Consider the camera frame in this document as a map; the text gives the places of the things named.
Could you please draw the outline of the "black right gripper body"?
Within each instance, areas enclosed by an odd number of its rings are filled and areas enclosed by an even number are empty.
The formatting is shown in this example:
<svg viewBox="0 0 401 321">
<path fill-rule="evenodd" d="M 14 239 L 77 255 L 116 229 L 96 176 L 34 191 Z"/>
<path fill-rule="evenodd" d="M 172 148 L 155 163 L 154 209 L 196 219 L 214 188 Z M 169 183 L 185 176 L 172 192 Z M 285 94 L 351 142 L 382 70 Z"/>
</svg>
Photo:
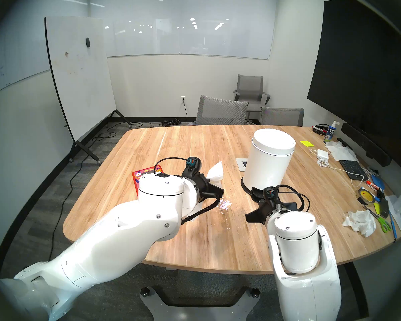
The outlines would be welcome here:
<svg viewBox="0 0 401 321">
<path fill-rule="evenodd" d="M 285 213 L 299 211 L 296 202 L 282 202 L 280 199 L 269 198 L 261 200 L 259 207 L 245 215 L 248 223 L 268 223 L 271 219 L 278 218 Z"/>
</svg>

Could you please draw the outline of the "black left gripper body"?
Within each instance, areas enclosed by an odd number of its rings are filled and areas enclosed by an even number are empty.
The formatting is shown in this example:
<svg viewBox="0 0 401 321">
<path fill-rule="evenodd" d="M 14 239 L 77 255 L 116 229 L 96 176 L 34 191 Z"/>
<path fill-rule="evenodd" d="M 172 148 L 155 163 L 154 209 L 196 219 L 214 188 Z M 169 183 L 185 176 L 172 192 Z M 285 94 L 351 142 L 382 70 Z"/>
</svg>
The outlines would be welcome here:
<svg viewBox="0 0 401 321">
<path fill-rule="evenodd" d="M 202 173 L 182 173 L 185 179 L 183 193 L 183 208 L 195 208 L 197 204 L 202 205 L 206 199 L 214 199 L 213 204 L 209 208 L 216 207 L 220 198 L 223 197 L 224 189 L 210 183 Z"/>
</svg>

